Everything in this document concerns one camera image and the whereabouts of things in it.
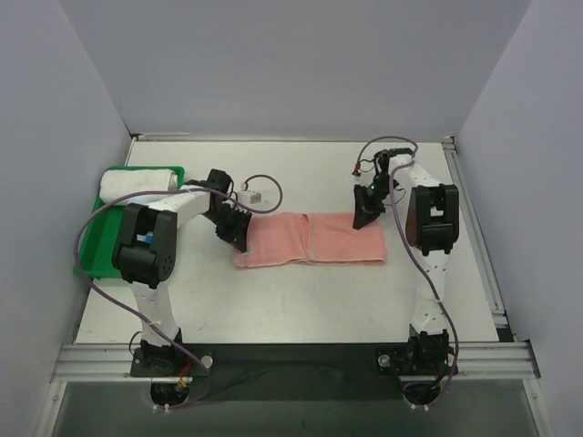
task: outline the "pink towel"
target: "pink towel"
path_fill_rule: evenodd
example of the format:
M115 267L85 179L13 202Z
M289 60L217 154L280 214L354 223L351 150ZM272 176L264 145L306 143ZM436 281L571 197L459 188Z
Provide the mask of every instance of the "pink towel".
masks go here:
M253 216L247 252L235 251L237 267L312 264L379 264L386 261L383 231L378 222L353 229L351 213L283 212Z

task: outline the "screw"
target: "screw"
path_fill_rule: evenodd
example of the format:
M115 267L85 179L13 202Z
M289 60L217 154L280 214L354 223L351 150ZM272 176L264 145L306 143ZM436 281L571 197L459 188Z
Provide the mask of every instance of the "screw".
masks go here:
M210 355L205 355L204 357L200 358L200 361L207 369L212 367L212 357Z
M384 353L383 355L379 355L378 363L383 368L389 367L391 365L391 358Z

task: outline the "white table surface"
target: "white table surface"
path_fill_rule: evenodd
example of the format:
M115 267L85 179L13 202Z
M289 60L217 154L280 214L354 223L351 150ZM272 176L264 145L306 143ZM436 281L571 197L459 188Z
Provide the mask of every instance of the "white table surface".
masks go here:
M226 170L236 186L249 175L268 173L284 189L281 211L353 211L353 163L362 143L333 142L147 142L132 148L128 165L183 166L186 178ZM366 158L375 150L369 147ZM418 161L436 178L451 182L438 143L422 144ZM268 208L277 200L269 181L251 182ZM408 196L400 202L401 219ZM290 265L235 269L231 247L203 217L179 230L170 298L185 342L392 342L407 341L416 271L407 258L393 214L380 218L388 260L382 267ZM136 307L121 279L97 283ZM486 292L460 214L460 236L450 257L445 305L461 341L497 341ZM77 342L128 343L139 320L91 290Z

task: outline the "white towel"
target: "white towel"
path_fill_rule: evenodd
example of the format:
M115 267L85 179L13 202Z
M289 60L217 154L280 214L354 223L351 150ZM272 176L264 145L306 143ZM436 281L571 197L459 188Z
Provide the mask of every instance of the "white towel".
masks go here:
M99 197L104 203L136 191L166 191L176 189L178 177L169 168L144 170L108 170L101 178ZM121 201L118 205L138 203L146 205L164 198L163 195L138 196Z

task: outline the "white wall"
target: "white wall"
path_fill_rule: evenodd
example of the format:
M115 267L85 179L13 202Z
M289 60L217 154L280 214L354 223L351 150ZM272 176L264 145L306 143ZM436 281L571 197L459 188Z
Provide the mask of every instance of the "white wall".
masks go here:
M87 293L71 245L128 133L57 0L0 5L0 434L30 435Z
M534 0L459 135L510 316L557 436L583 430L583 2Z
M61 3L134 133L436 139L530 0Z

